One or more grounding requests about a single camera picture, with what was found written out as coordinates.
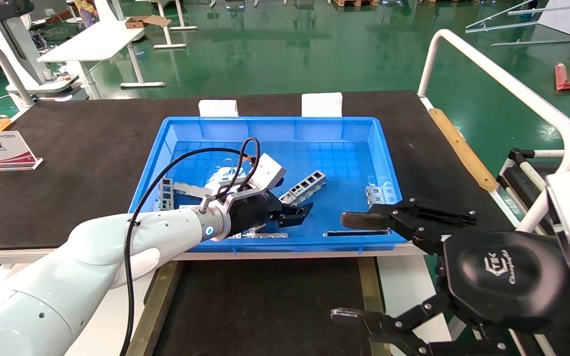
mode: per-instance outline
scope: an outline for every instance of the robotic arm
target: robotic arm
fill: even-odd
[[[343,213],[346,227],[391,228],[437,255],[437,286],[434,297],[396,317],[338,308],[332,320],[362,327],[372,342],[394,344],[408,356],[508,355],[502,329],[570,338],[570,172],[548,176],[547,191],[557,239],[483,231],[475,227],[474,211],[447,212],[414,198]],[[427,343],[413,333],[442,311],[482,340]]]
[[[279,227],[303,223],[313,203],[282,204],[270,189],[281,184],[285,169],[265,154],[260,162],[249,180],[250,189],[201,207],[140,214],[131,238],[133,278],[201,241],[219,241],[267,221]],[[6,281],[0,290],[0,356],[67,352],[106,293],[126,282],[124,243],[131,216],[118,214],[78,225],[63,246]]]

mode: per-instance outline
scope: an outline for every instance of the yellow clothing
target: yellow clothing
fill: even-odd
[[[79,9],[79,12],[81,12],[81,10],[84,9],[93,13],[93,11],[95,10],[94,5],[90,4],[89,2],[86,2],[86,0],[74,0],[74,4]]]

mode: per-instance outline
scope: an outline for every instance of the white foam block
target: white foam block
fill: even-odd
[[[342,117],[342,93],[303,94],[302,117]]]
[[[199,101],[201,117],[239,117],[236,100],[201,100]]]

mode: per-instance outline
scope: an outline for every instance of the cable connector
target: cable connector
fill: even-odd
[[[201,200],[201,204],[199,205],[199,213],[206,214],[206,210],[208,210],[208,205],[213,200],[215,200],[215,198],[212,195],[204,194],[204,198]]]
[[[133,221],[133,219],[129,219],[127,220],[127,223],[131,224]],[[142,221],[136,221],[135,223],[133,223],[133,226],[140,226],[140,224],[142,223]]]

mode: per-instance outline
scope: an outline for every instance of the white robotic arm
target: white robotic arm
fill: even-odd
[[[223,239],[269,220],[281,227],[302,223],[312,205],[282,204],[269,189],[282,182],[285,169],[267,155],[260,162],[250,189],[202,207],[140,214],[131,237],[133,279],[201,241]],[[292,215],[298,219],[292,221]],[[119,214],[78,225],[63,246],[6,281],[0,290],[0,356],[67,352],[107,291],[125,284],[124,244],[131,217]]]

